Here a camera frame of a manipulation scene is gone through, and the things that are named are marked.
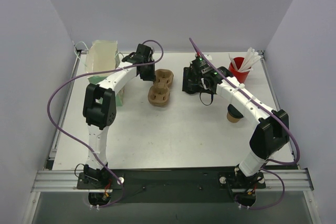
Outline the brown cardboard cup carrier stack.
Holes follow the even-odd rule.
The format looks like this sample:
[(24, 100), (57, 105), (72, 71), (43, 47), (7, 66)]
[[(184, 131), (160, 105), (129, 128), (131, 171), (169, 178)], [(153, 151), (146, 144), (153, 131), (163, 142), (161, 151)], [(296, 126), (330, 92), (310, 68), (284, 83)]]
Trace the brown cardboard cup carrier stack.
[(170, 101), (170, 88), (173, 84), (174, 73), (168, 69), (155, 71), (155, 81), (148, 92), (148, 101), (153, 106), (164, 107)]

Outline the black coffee lid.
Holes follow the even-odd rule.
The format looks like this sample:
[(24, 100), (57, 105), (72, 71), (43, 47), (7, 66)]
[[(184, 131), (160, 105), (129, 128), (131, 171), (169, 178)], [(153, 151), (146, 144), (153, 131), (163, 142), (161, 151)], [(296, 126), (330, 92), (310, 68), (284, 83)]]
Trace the black coffee lid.
[(242, 119), (244, 117), (232, 104), (229, 104), (227, 111), (228, 114), (233, 118)]

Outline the brown paper coffee cup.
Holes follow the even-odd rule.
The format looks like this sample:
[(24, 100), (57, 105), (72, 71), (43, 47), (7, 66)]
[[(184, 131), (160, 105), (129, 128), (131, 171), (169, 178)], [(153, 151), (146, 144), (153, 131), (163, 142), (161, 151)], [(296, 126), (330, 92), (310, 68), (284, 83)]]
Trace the brown paper coffee cup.
[(236, 114), (236, 113), (232, 113), (232, 112), (227, 112), (227, 119), (231, 122), (231, 123), (237, 123), (239, 122), (244, 116), (241, 115), (240, 113)]

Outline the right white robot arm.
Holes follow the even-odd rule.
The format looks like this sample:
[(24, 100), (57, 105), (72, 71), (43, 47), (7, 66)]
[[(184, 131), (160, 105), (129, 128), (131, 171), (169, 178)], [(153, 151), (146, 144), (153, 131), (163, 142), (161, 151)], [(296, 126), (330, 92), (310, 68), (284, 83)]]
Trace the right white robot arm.
[(229, 102), (234, 112), (252, 124), (254, 132), (249, 141), (250, 151), (236, 169), (245, 177), (258, 173), (267, 160), (289, 142), (289, 135), (283, 128), (289, 124), (288, 114), (260, 102), (225, 67), (215, 70), (204, 58), (196, 56), (190, 66), (183, 69), (182, 91), (218, 95)]

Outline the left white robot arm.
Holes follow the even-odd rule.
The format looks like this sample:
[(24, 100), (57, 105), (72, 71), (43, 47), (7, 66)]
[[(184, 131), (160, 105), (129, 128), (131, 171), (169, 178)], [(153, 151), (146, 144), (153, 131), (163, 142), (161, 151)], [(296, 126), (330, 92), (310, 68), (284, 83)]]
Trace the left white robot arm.
[(117, 115), (116, 95), (137, 76), (144, 81), (154, 81), (153, 63), (153, 49), (138, 44), (136, 51), (124, 57), (115, 72), (86, 88), (83, 116), (88, 125), (90, 150), (83, 173), (96, 188), (105, 186), (110, 177), (105, 169), (106, 148), (109, 126)]

